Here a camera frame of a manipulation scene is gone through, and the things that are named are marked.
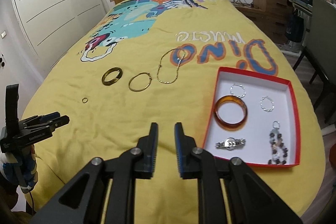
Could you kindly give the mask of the silver wristwatch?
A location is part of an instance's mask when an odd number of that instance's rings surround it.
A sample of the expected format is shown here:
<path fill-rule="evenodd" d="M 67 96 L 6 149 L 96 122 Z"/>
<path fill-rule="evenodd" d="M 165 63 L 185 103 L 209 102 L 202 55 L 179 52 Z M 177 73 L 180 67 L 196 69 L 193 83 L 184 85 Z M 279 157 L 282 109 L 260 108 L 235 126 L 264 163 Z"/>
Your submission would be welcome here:
<path fill-rule="evenodd" d="M 218 142 L 215 144 L 216 149 L 227 149 L 227 150 L 233 150 L 236 149 L 237 147 L 244 146 L 246 143 L 245 139 L 242 138 L 227 138 L 224 141 Z"/>

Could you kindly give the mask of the dark olive bangle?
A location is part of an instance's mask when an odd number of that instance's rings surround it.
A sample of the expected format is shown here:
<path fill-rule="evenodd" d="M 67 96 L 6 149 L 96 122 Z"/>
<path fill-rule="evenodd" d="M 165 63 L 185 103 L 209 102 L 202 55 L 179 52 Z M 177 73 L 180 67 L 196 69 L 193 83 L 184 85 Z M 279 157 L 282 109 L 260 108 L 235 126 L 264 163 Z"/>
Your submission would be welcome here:
<path fill-rule="evenodd" d="M 101 78 L 104 86 L 111 86 L 117 83 L 123 76 L 123 70 L 120 67 L 113 67 L 108 69 Z"/>

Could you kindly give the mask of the red jewelry box tray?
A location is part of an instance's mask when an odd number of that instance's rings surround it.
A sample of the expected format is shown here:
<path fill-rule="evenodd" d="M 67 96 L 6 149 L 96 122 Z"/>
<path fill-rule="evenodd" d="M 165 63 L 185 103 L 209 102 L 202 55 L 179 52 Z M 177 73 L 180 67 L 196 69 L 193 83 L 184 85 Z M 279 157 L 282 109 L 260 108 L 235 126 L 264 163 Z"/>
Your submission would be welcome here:
<path fill-rule="evenodd" d="M 230 86 L 233 84 L 245 86 L 246 96 L 241 99 L 248 109 L 247 121 L 241 129 L 227 131 L 218 126 L 212 107 L 202 147 L 222 159 L 237 156 L 250 166 L 290 168 L 299 165 L 301 133 L 297 100 L 291 82 L 258 72 L 221 67 L 213 101 L 231 96 Z M 264 96 L 274 101 L 272 112 L 261 109 L 260 99 Z M 215 148 L 216 143 L 227 138 L 242 138 L 246 143 L 233 150 Z"/>

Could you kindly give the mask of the amber bangle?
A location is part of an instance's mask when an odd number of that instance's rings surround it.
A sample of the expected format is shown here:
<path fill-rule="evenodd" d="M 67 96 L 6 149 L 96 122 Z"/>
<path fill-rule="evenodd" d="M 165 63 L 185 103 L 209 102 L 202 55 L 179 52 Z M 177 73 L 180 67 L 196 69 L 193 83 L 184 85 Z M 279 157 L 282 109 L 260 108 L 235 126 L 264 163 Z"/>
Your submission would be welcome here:
<path fill-rule="evenodd" d="M 218 126 L 227 131 L 241 129 L 248 118 L 246 104 L 236 96 L 219 98 L 214 104 L 213 113 Z"/>

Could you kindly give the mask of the white wardrobe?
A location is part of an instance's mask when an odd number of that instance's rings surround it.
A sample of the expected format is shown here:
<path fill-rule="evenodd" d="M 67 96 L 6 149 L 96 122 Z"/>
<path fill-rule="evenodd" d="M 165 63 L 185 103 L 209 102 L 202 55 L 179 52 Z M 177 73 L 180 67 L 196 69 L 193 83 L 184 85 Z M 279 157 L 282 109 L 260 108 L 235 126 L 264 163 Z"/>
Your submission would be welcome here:
<path fill-rule="evenodd" d="M 101 0 L 14 0 L 30 46 L 52 67 L 103 18 Z"/>

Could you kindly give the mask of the yellow dinosaur bedspread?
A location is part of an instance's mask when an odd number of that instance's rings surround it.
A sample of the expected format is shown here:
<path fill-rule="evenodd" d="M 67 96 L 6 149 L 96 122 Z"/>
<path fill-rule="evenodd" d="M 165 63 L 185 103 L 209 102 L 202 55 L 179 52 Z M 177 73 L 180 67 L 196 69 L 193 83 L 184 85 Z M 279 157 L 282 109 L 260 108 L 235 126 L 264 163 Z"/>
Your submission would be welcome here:
<path fill-rule="evenodd" d="M 122 78 L 104 86 L 113 67 Z M 136 223 L 196 223 L 197 183 L 179 177 L 174 125 L 202 145 L 221 67 L 289 80 L 297 100 L 300 164 L 260 167 L 261 178 L 303 215 L 321 186 L 324 148 L 310 98 L 288 60 L 229 0 L 129 0 L 114 6 L 50 71 L 25 116 L 58 111 L 70 118 L 36 145 L 39 181 L 27 201 L 39 211 L 93 157 L 111 159 L 158 124 L 154 177 L 138 180 Z M 129 80 L 149 72 L 151 85 Z"/>

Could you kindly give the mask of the grey desk chair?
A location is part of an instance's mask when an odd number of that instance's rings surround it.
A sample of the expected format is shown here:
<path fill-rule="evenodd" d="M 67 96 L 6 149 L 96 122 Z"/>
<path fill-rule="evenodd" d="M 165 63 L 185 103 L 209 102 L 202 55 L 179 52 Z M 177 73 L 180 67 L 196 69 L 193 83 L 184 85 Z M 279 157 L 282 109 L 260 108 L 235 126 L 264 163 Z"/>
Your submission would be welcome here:
<path fill-rule="evenodd" d="M 316 110 L 329 94 L 335 93 L 335 7 L 325 0 L 313 0 L 310 32 L 294 70 L 304 57 L 314 68 L 310 82 L 317 76 L 323 82 L 322 92 L 313 104 Z"/>

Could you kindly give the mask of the wooden drawer chest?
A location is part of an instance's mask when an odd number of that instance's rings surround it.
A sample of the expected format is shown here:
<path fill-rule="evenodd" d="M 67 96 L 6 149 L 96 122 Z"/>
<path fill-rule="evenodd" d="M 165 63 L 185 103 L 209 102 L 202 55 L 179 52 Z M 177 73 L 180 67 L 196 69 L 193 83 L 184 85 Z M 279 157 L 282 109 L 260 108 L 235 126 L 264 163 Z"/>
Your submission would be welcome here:
<path fill-rule="evenodd" d="M 253 0 L 253 6 L 236 5 L 266 36 L 276 44 L 285 44 L 286 28 L 293 8 L 286 0 Z"/>

